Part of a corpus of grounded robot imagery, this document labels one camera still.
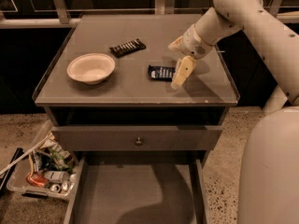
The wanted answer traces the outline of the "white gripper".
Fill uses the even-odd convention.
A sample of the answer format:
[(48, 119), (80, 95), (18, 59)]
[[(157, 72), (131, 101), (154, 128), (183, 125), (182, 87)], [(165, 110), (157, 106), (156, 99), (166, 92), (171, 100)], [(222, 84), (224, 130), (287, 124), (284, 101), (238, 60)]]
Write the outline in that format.
[(186, 79), (190, 76), (196, 66), (196, 60), (204, 58), (213, 46), (206, 43), (196, 32), (195, 25), (177, 38), (175, 41), (168, 45), (172, 51), (181, 51), (185, 55), (182, 59), (178, 59), (175, 74), (173, 75), (171, 88), (174, 90), (179, 89)]

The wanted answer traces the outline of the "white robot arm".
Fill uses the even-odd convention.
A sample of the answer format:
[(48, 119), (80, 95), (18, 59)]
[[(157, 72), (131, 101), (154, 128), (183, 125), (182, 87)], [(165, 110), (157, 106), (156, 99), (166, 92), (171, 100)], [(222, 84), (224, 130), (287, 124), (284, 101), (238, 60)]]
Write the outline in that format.
[(222, 38), (243, 31), (292, 104), (261, 119), (244, 148), (237, 224), (299, 224), (299, 36), (263, 8), (263, 0), (213, 0), (169, 45), (180, 51), (171, 86), (182, 86)]

